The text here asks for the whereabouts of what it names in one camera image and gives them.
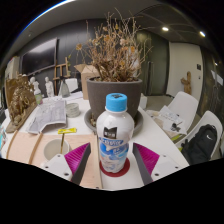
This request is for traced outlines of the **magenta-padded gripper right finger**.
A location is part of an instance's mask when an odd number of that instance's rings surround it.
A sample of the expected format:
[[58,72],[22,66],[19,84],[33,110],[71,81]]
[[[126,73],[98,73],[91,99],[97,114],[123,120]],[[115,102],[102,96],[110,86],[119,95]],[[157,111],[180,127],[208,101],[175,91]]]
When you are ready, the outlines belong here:
[[132,152],[145,185],[181,169],[181,166],[174,162],[168,155],[159,155],[138,143],[133,144]]

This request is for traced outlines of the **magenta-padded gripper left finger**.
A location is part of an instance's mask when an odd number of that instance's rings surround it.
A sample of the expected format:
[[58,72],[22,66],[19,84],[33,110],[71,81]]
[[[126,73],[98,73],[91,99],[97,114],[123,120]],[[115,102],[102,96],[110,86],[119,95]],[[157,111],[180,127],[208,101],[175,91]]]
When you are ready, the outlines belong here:
[[86,143],[65,155],[56,154],[42,166],[42,169],[79,185],[90,154],[91,145]]

